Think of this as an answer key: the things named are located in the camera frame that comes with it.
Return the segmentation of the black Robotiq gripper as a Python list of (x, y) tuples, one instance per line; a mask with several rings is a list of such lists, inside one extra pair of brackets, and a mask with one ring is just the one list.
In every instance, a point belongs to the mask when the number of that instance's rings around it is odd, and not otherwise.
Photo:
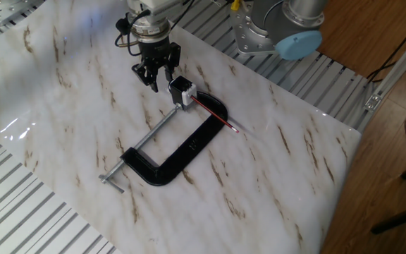
[(165, 66), (168, 82), (173, 80), (174, 69), (179, 66), (181, 46), (172, 42), (169, 37), (158, 42), (141, 42), (139, 44), (141, 62), (132, 66), (132, 71), (154, 92), (158, 92), (157, 74), (160, 67)]

